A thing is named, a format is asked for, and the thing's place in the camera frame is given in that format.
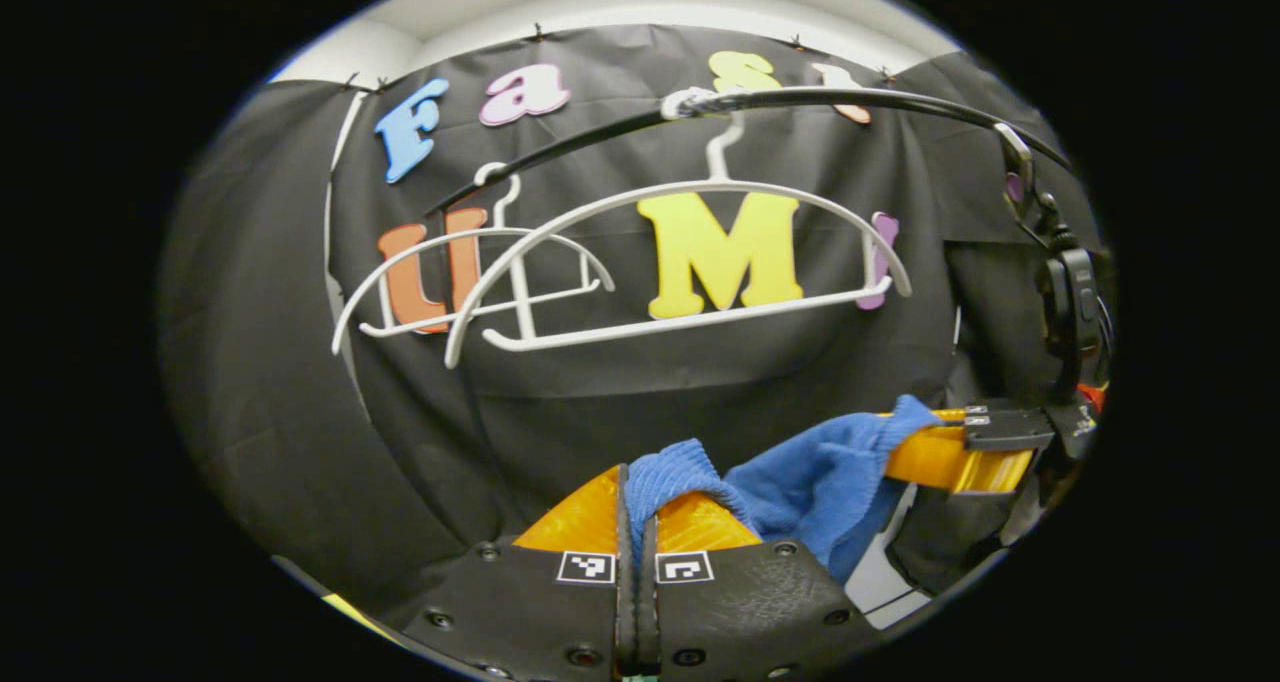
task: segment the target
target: yellow letter m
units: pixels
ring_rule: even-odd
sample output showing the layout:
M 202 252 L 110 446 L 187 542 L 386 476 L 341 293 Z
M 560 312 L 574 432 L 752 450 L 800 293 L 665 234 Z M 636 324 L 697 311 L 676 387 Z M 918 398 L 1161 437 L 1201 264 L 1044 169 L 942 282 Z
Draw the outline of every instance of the yellow letter m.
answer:
M 742 290 L 746 307 L 803 298 L 791 246 L 791 216 L 799 205 L 785 196 L 746 194 L 726 235 L 699 194 L 640 200 L 636 211 L 653 221 L 658 246 L 658 297 L 649 303 L 650 316 L 672 319 L 701 312 L 703 298 L 694 294 L 692 273 L 698 273 L 717 308 L 731 307 L 749 267 L 751 280 Z

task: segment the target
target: white plastic hanger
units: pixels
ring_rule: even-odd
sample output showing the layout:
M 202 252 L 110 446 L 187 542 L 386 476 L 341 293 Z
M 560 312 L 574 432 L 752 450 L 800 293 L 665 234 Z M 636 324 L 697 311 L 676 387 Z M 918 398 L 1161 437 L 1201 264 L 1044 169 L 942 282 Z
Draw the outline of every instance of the white plastic hanger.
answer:
M 746 193 L 780 194 L 786 196 L 786 198 L 799 200 L 799 202 L 813 203 L 815 207 L 826 209 L 826 211 L 836 214 L 837 218 L 842 218 L 842 220 L 850 221 L 851 225 L 858 226 L 863 234 L 864 287 L 859 290 L 814 296 L 814 298 L 791 299 L 790 302 L 773 305 L 758 305 L 758 307 L 723 308 L 718 310 L 718 312 L 691 313 L 691 316 L 687 317 L 655 319 L 655 321 L 632 322 L 632 325 L 599 328 L 599 330 L 563 331 L 563 334 L 547 337 L 536 335 L 534 331 L 531 310 L 529 310 L 526 305 L 520 303 L 517 299 L 520 339 L 511 339 L 511 337 L 503 335 L 498 330 L 485 330 L 483 333 L 484 339 L 504 351 L 539 351 L 559 348 L 559 345 L 579 345 L 603 340 L 616 340 L 622 339 L 622 337 L 649 335 L 654 334 L 654 331 L 684 330 L 685 328 L 717 325 L 718 322 L 736 321 L 736 319 L 763 317 L 768 313 L 794 312 L 800 308 L 814 308 L 823 307 L 823 305 L 854 302 L 855 299 L 863 299 L 868 296 L 883 294 L 890 287 L 890 276 L 892 278 L 892 283 L 897 287 L 899 294 L 911 294 L 910 276 L 908 275 L 906 269 L 902 267 L 902 261 L 900 261 L 897 255 L 893 252 L 892 246 L 890 246 L 887 241 L 879 235 L 876 228 L 870 226 L 869 223 L 863 220 L 863 218 L 859 218 L 858 214 L 850 212 L 849 209 L 841 207 L 841 205 L 833 203 L 831 200 L 820 198 L 820 196 L 817 194 L 809 194 L 803 189 L 769 186 L 764 184 L 764 182 L 731 179 L 724 163 L 724 148 L 741 138 L 742 131 L 745 129 L 745 122 L 741 111 L 732 111 L 730 116 L 731 125 L 728 129 L 707 143 L 707 164 L 710 169 L 710 175 L 707 180 L 671 182 L 671 184 L 649 186 L 644 187 L 644 189 L 632 189 L 628 191 L 628 193 L 614 194 L 611 196 L 611 198 L 585 203 L 582 207 L 571 209 L 570 212 L 561 214 L 561 216 L 554 218 L 554 220 L 545 221 L 544 225 L 540 225 L 536 230 L 521 237 L 516 244 L 509 246 L 509 248 L 500 255 L 500 257 L 498 257 L 498 260 L 489 269 L 486 269 L 484 275 L 476 280 L 476 285 L 472 287 L 471 293 L 467 294 L 466 301 L 457 310 L 457 313 L 454 313 L 454 321 L 453 325 L 449 326 L 448 342 L 444 348 L 445 367 L 457 367 L 458 358 L 462 354 L 462 340 L 466 337 L 467 326 L 471 325 L 471 317 L 474 317 L 481 308 L 480 299 L 484 299 L 484 296 L 493 288 L 494 282 L 497 282 L 498 276 L 503 275 L 507 269 L 512 269 L 512 282 L 515 284 L 515 269 L 517 267 L 517 262 L 520 262 L 535 244 L 540 244 L 547 239 L 557 239 L 556 233 L 563 230 L 564 226 L 575 225 L 575 223 L 586 220 L 586 218 L 593 218 L 599 212 L 608 212 L 609 209 L 622 207 L 622 205 L 626 203 L 636 203 L 644 198 L 653 198 L 653 196 L 685 193 L 685 191 L 746 191 Z M 872 285 L 872 280 L 876 278 L 873 264 L 874 253 L 872 250 L 873 244 L 878 246 L 881 252 L 884 255 L 884 258 L 887 258 L 890 271 L 890 276 L 884 276 L 883 280 L 878 282 L 876 285 Z M 605 287 L 608 287 L 609 290 L 613 289 L 612 285 L 607 284 Z
M 480 168 L 480 170 L 476 170 L 476 177 L 475 177 L 476 186 L 483 186 L 486 177 L 489 177 L 489 173 L 498 170 L 498 168 L 503 168 L 503 164 L 489 163 L 485 164 L 485 166 Z M 458 317 L 457 312 L 443 313 L 442 316 L 433 319 L 420 319 L 419 321 L 415 322 L 403 322 L 403 325 L 394 325 L 394 317 L 392 313 L 389 294 L 387 289 L 385 273 L 388 271 L 388 269 L 394 267 L 397 262 L 402 261 L 402 258 L 408 257 L 408 255 L 419 255 L 425 250 L 434 248 L 434 246 L 448 244 L 452 241 L 466 239 L 466 237 L 530 234 L 530 232 L 534 232 L 530 230 L 530 228 L 506 225 L 507 205 L 515 202 L 517 196 L 520 196 L 520 175 L 512 175 L 511 189 L 507 191 L 507 196 L 503 196 L 502 200 L 498 200 L 498 202 L 494 203 L 493 226 L 481 226 L 479 228 L 479 230 L 453 232 L 453 234 L 449 235 L 433 237 L 433 239 L 422 241 L 422 243 L 413 244 L 411 246 L 411 248 L 402 250 L 402 252 L 392 255 L 392 257 L 389 257 L 385 262 L 379 264 L 379 266 L 375 267 L 374 271 L 371 271 L 369 276 L 365 278 L 364 282 L 361 282 L 360 287 L 356 287 L 356 290 L 353 290 L 351 299 L 347 299 L 346 307 L 343 307 L 342 313 L 339 313 L 338 324 L 333 333 L 333 342 L 329 345 L 330 351 L 333 351 L 333 354 L 338 354 L 338 351 L 342 349 L 342 331 L 347 329 L 347 322 L 351 321 L 351 316 L 352 312 L 355 312 L 356 310 L 356 305 L 360 303 L 361 298 L 365 297 L 365 293 L 367 293 L 367 290 L 370 290 L 371 287 L 374 287 L 375 282 L 378 282 L 378 289 L 381 296 L 384 326 L 375 328 L 370 325 L 370 322 L 361 322 L 360 331 L 365 331 L 366 335 L 370 337 L 403 335 L 407 331 L 421 330 L 421 328 L 430 328 L 433 325 L 439 325 L 439 322 L 453 322 L 454 319 Z M 516 258 L 515 264 L 508 264 L 508 267 L 511 267 L 511 284 L 515 299 L 512 299 L 512 302 L 489 305 L 489 307 L 471 308 L 468 310 L 467 316 L 476 317 L 480 316 L 480 313 L 493 313 L 493 312 L 502 312 L 502 310 L 504 308 L 516 308 L 516 316 L 521 321 L 521 328 L 525 328 L 525 325 L 532 328 L 532 312 L 531 312 L 532 305 L 548 302 L 549 299 L 563 299 L 563 298 L 570 298 L 571 296 L 590 293 L 590 290 L 595 290 L 596 287 L 599 287 L 602 283 L 604 284 L 605 290 L 613 290 L 613 276 L 609 276 L 608 269 L 604 267 L 604 264 L 600 264 L 599 258 L 596 258 L 595 255 L 591 255 L 590 250 L 586 250 L 585 246 L 577 244 L 576 241 L 567 239 L 567 237 L 562 235 L 544 235 L 543 239 L 548 239 L 548 237 L 549 239 L 557 241 L 557 243 L 567 246 L 567 248 L 575 250 L 575 252 L 579 253 L 579 266 L 581 267 L 581 278 L 582 278 L 582 284 L 580 287 L 575 287 L 575 289 L 571 290 L 558 290 L 558 293 L 548 293 L 543 296 L 534 296 L 534 298 L 530 298 L 529 285 L 525 282 L 524 255 L 521 255 L 521 258 Z M 590 267 L 595 269 L 596 274 L 595 280 L 590 278 Z

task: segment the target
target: hanger hook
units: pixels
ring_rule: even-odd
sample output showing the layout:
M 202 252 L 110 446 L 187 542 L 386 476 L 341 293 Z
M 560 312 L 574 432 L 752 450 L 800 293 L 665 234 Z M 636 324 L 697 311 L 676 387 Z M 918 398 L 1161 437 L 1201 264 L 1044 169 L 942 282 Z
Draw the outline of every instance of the hanger hook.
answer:
M 741 109 L 733 109 L 728 113 L 730 125 L 727 131 L 721 132 L 721 134 L 714 136 L 707 143 L 707 165 L 709 166 L 712 180 L 728 180 L 728 166 L 724 164 L 724 148 L 728 145 L 736 143 L 737 139 L 742 138 L 742 132 L 746 129 L 746 118 Z
M 490 173 L 502 170 L 502 168 L 506 168 L 506 164 L 489 163 L 480 166 L 479 170 L 476 170 L 475 177 L 476 187 L 484 186 L 485 180 L 489 179 Z M 520 196 L 520 175 L 508 177 L 508 180 L 511 180 L 511 189 L 507 191 L 507 196 L 503 196 L 502 200 L 498 200 L 498 202 L 493 205 L 493 226 L 503 226 L 503 212 L 507 210 L 507 205 L 516 202 L 517 196 Z

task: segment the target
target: blue cloth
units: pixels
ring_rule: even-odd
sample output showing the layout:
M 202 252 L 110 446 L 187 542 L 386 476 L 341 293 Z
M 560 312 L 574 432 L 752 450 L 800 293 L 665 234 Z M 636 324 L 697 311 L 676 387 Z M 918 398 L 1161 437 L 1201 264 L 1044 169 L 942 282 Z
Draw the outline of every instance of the blue cloth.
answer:
M 847 580 L 905 485 L 884 480 L 902 440 L 942 421 L 914 395 L 890 417 L 828 418 L 719 479 L 699 440 L 678 441 L 628 464 L 623 495 L 639 562 L 644 523 L 668 502 L 704 491 L 764 541 L 796 539 L 837 580 Z

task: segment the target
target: screw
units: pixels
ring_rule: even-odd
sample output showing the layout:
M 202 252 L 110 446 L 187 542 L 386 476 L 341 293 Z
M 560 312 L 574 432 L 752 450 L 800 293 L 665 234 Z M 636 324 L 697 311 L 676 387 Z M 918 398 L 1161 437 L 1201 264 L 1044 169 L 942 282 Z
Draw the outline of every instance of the screw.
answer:
M 568 660 L 579 667 L 595 667 L 600 662 L 600 654 L 590 647 L 579 647 L 568 653 Z
M 672 660 L 682 667 L 694 667 L 701 664 L 707 659 L 707 653 L 703 650 L 680 650 Z
M 453 618 L 442 612 L 429 612 L 426 613 L 426 621 L 439 627 L 440 630 L 448 630 L 453 627 Z

